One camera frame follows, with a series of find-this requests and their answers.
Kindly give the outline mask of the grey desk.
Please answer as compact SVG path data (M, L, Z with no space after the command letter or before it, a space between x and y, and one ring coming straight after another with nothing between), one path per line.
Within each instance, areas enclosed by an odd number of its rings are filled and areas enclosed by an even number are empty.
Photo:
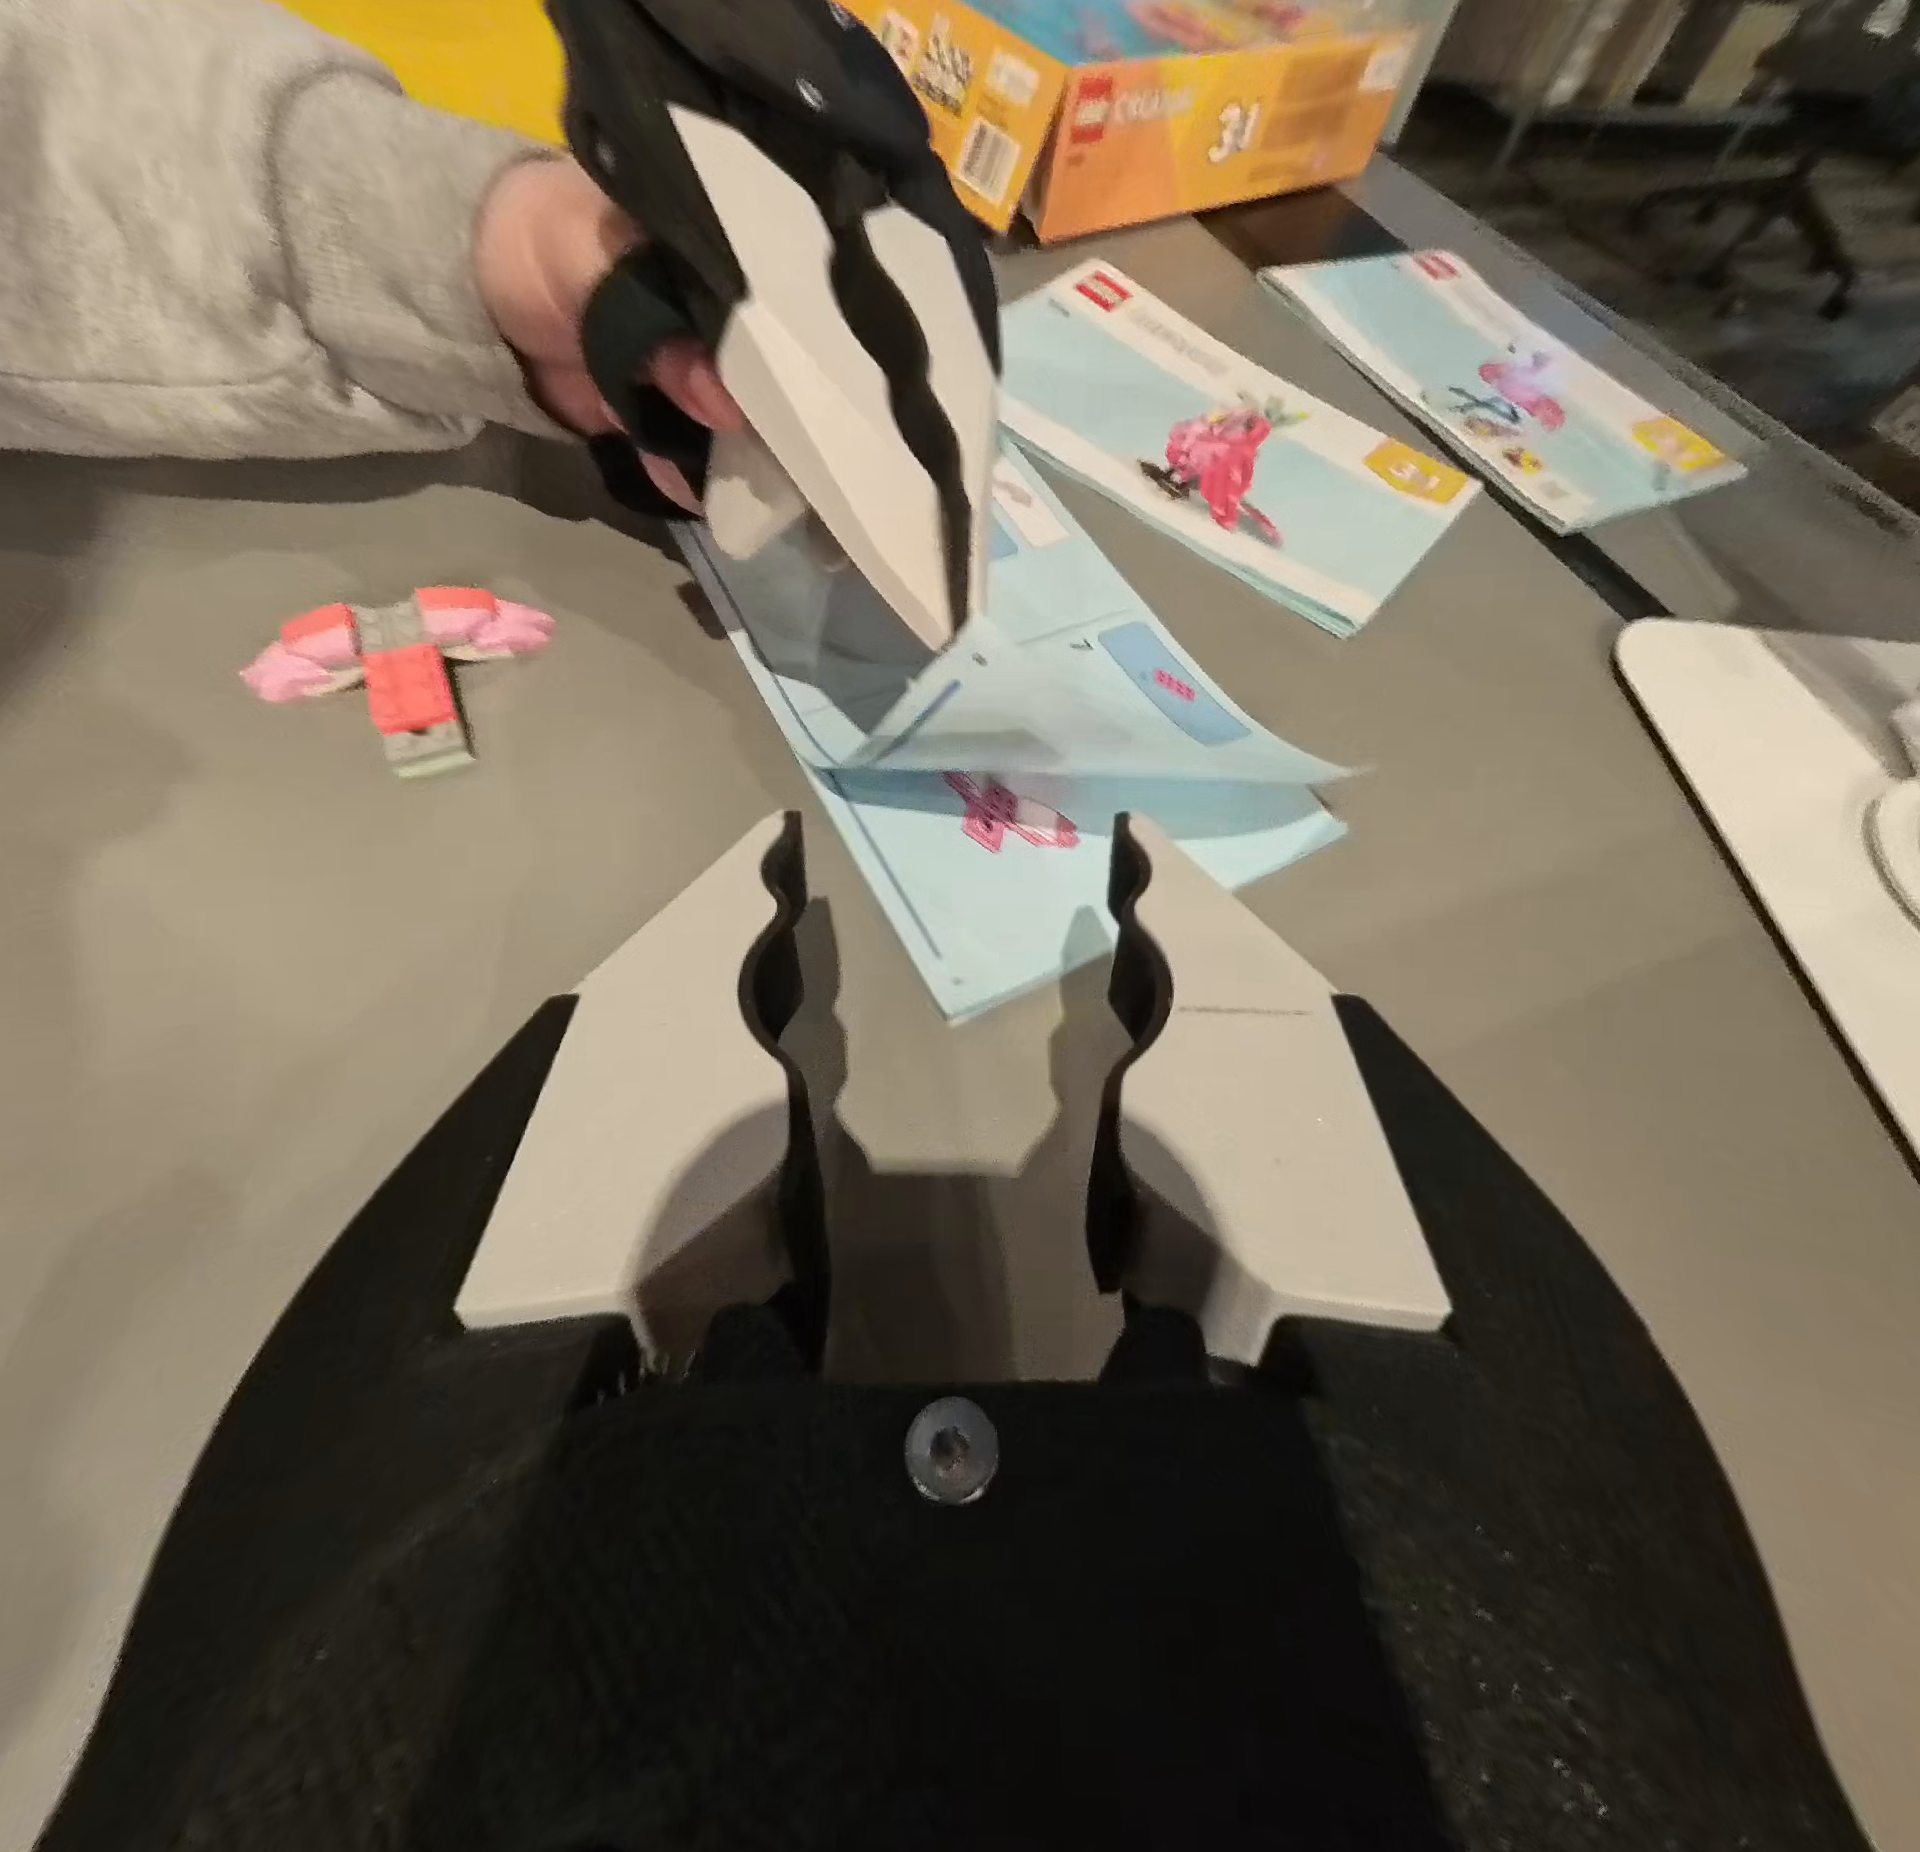
M4 462L4 1848L36 1848L234 1387L527 1014L807 798L734 651L575 459ZM1483 502L1331 638L1062 485L1228 692L1373 766L1249 890L1577 1225L1682 1382L1832 1768L1916 1848L1916 1163L1614 677L1632 611L1912 628L1822 478L1557 545ZM332 601L480 586L399 778L360 692L240 667Z

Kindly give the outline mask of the yellow toy box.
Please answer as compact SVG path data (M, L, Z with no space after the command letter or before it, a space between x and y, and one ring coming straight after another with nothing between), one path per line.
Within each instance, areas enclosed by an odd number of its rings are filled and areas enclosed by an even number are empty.
M1424 47L1381 0L834 0L960 202L1042 242L1359 174Z

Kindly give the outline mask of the person's left forearm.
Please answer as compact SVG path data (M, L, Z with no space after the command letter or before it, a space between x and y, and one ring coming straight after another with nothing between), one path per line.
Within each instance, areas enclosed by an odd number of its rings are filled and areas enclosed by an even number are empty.
M4 0L4 449L556 440L475 278L543 158L265 0Z

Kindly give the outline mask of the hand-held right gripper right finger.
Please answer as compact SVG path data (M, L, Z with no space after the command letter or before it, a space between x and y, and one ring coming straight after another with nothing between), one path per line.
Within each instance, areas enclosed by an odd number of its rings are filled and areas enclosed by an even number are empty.
M1184 1311L1213 1358L1295 1317L1444 1333L1453 1301L1335 986L1140 814L1112 828L1088 1263Z

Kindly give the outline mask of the pink red brick model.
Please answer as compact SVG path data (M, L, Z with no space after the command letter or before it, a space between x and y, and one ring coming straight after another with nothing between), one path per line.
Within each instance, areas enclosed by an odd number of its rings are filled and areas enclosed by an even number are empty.
M452 669L550 648L556 619L480 586L422 586L390 604L332 601L290 618L240 667L265 703L360 692L384 761L399 778L427 778L475 761Z

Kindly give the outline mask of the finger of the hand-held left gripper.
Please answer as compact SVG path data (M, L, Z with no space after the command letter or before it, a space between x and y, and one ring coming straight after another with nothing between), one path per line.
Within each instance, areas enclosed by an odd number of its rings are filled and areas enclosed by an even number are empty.
M749 423L712 452L714 545L753 562L810 516L918 642L947 645L926 348L865 234L868 212L899 205L889 178L828 148L805 185L725 117L666 111L741 278L706 334Z
M951 622L985 607L989 535L996 525L998 468L998 284L972 215L958 229L904 205L865 219L868 242L902 294L923 338L923 384L933 400L933 435L923 442L946 524L946 581Z

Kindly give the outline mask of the person's left hand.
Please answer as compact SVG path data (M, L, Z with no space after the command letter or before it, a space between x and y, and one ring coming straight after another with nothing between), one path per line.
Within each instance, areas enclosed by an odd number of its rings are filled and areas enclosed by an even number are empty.
M583 361L583 312L612 265L640 247L640 226L560 155L513 165L494 185L475 236L475 278L500 336L515 348L531 395L583 440L623 429ZM649 384L708 429L741 429L712 354L690 334L663 338ZM700 514L706 495L663 456L640 468L677 508Z

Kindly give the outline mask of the light blue instruction booklet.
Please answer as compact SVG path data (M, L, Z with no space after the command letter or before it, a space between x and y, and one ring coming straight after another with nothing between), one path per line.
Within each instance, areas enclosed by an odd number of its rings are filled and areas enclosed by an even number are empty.
M989 607L943 654L813 524L734 562L673 538L947 1023L1112 950L1112 825L1157 824L1223 888L1348 833L1343 766L1269 731L1003 446Z

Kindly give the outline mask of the closed instruction booklet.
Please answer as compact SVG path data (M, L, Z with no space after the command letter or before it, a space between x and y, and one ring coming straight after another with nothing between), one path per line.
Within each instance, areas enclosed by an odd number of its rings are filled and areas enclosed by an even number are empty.
M1482 495L1110 257L1001 304L998 406L1029 456L1331 636L1373 622Z

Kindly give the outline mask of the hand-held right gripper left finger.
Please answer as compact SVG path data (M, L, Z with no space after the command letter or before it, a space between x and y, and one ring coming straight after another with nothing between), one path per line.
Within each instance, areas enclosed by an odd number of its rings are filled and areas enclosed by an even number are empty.
M769 1303L824 1365L834 1257L807 1076L805 815L755 824L575 992L452 1311L618 1317L642 1362Z

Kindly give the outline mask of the white instruction booklet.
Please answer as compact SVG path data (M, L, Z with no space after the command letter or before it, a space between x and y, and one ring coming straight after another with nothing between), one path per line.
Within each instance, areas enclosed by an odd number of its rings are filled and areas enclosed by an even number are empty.
M1455 252L1265 265L1261 281L1560 535L1745 480L1738 449L1532 321Z

